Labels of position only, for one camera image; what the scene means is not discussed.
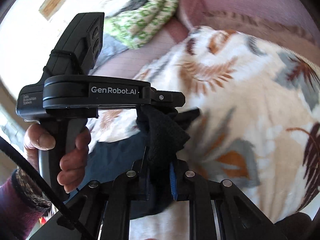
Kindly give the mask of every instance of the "person's arm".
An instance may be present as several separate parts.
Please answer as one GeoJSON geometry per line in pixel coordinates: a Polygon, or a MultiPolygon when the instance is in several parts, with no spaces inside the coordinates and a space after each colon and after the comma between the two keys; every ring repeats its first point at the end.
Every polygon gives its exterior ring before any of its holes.
{"type": "MultiPolygon", "coordinates": [[[[74,190],[83,180],[90,140],[90,133],[85,129],[76,138],[76,148],[60,161],[62,171],[57,180],[64,185],[66,192],[74,190]]],[[[38,170],[38,149],[48,150],[54,146],[54,138],[39,124],[29,127],[24,150],[35,169],[38,170]]],[[[18,167],[0,187],[0,231],[17,239],[26,239],[50,206],[51,203],[42,198],[37,185],[18,167]]]]}

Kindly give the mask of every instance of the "black cable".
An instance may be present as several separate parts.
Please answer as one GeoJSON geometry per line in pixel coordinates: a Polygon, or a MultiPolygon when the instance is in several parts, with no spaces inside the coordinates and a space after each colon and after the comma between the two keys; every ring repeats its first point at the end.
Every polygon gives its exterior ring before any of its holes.
{"type": "Polygon", "coordinates": [[[87,240],[95,240],[95,238],[88,232],[83,224],[75,219],[71,211],[64,205],[64,203],[57,197],[50,186],[40,176],[34,167],[6,140],[0,136],[0,150],[5,153],[11,160],[13,160],[26,174],[39,186],[42,192],[48,197],[60,213],[74,226],[87,240]]]}

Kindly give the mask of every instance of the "device handle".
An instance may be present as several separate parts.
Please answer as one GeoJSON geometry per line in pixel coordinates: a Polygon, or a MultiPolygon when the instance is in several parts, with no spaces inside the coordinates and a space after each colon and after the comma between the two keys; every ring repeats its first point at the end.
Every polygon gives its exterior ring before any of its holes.
{"type": "Polygon", "coordinates": [[[39,150],[40,175],[61,201],[68,200],[70,194],[66,193],[64,187],[57,181],[57,176],[61,171],[60,160],[66,153],[75,148],[76,137],[84,130],[87,121],[87,118],[40,120],[42,127],[56,140],[56,145],[53,149],[47,151],[39,150]]]}

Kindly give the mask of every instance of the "patterned cuff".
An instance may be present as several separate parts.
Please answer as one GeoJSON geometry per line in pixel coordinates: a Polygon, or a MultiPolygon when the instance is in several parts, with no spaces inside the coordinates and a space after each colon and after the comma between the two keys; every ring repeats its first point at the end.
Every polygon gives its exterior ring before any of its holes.
{"type": "Polygon", "coordinates": [[[20,168],[18,167],[15,175],[12,176],[15,179],[15,188],[20,188],[20,196],[30,207],[36,209],[50,208],[51,202],[44,200],[42,192],[34,181],[20,168]]]}

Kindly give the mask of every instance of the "pink fabric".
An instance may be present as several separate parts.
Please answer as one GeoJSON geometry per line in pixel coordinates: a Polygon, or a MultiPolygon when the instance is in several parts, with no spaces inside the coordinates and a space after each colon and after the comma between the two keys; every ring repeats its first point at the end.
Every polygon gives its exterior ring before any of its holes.
{"type": "Polygon", "coordinates": [[[203,0],[208,11],[258,16],[283,25],[301,26],[320,44],[320,32],[300,0],[203,0]]]}
{"type": "Polygon", "coordinates": [[[193,26],[200,25],[204,12],[207,12],[202,0],[179,0],[176,16],[189,30],[193,26]]]}
{"type": "Polygon", "coordinates": [[[26,239],[44,210],[28,207],[13,188],[11,177],[0,187],[0,219],[18,239],[26,239]]]}
{"type": "Polygon", "coordinates": [[[187,36],[188,30],[176,18],[172,18],[143,47],[116,55],[99,67],[94,75],[132,79],[145,64],[159,59],[187,36]]]}

